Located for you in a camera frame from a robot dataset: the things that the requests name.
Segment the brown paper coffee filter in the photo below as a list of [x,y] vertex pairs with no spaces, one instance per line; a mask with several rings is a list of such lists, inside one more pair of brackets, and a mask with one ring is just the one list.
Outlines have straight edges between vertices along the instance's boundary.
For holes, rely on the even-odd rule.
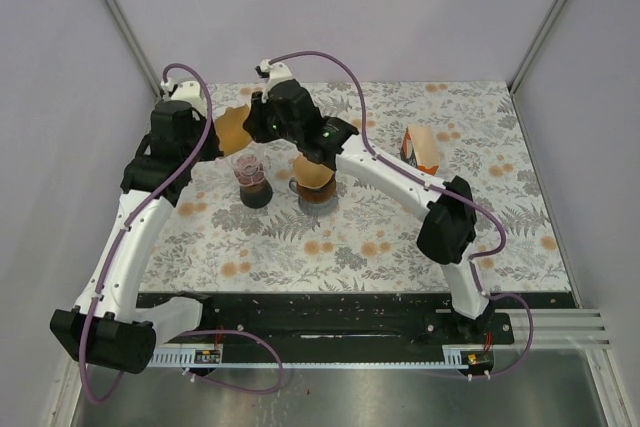
[[296,182],[308,189],[320,189],[329,183],[334,172],[328,167],[309,161],[304,155],[298,155],[292,163]]

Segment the red topped dark flask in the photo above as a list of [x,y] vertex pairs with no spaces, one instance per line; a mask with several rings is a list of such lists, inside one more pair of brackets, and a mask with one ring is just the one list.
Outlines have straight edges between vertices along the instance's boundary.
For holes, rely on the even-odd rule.
[[267,177],[264,182],[252,187],[241,187],[239,185],[241,202],[248,208],[261,209],[266,207],[273,197],[273,189]]

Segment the brown wooden ring holder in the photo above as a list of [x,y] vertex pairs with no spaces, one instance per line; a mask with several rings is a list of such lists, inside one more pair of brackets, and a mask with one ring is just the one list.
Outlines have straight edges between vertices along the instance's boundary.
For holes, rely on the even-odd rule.
[[322,204],[328,202],[336,191],[336,181],[332,178],[322,187],[311,188],[297,184],[297,193],[305,202],[311,204]]

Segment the clear glass carafe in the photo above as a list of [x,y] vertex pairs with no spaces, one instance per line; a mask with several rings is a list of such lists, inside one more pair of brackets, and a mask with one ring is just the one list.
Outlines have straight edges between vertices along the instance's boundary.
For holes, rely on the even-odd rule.
[[289,189],[297,196],[301,212],[311,217],[327,217],[338,210],[337,182],[334,176],[320,188],[304,187],[294,178]]

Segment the orange coffee filter box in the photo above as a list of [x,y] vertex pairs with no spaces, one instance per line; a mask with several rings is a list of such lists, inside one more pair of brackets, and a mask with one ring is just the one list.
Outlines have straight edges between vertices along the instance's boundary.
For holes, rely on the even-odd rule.
[[436,175],[440,157],[435,136],[426,124],[409,124],[403,136],[400,158],[430,175]]

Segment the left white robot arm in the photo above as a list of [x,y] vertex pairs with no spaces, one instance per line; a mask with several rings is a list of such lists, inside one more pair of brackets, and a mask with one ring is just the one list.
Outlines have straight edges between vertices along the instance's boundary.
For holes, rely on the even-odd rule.
[[184,100],[160,101],[151,128],[126,166],[118,211],[107,245],[74,306],[57,309],[50,330],[75,361],[131,374],[142,372],[154,350],[185,332],[196,342],[212,338],[214,314],[195,294],[136,308],[151,250],[191,180],[199,160],[219,157],[213,129]]

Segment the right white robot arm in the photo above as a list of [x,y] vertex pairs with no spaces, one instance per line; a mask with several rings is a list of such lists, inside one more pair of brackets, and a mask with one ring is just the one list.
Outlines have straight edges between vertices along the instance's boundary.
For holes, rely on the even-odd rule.
[[253,93],[243,127],[257,143],[283,140],[296,147],[300,156],[294,162],[294,178],[300,196],[309,203],[327,201],[336,175],[345,174],[408,209],[422,223],[418,249],[439,264],[445,275],[452,308],[458,314],[457,335],[475,343],[490,332],[488,302],[478,292],[473,275],[461,266],[476,238],[476,215],[465,180],[438,180],[386,156],[369,144],[363,128],[322,115],[309,91],[296,80]]

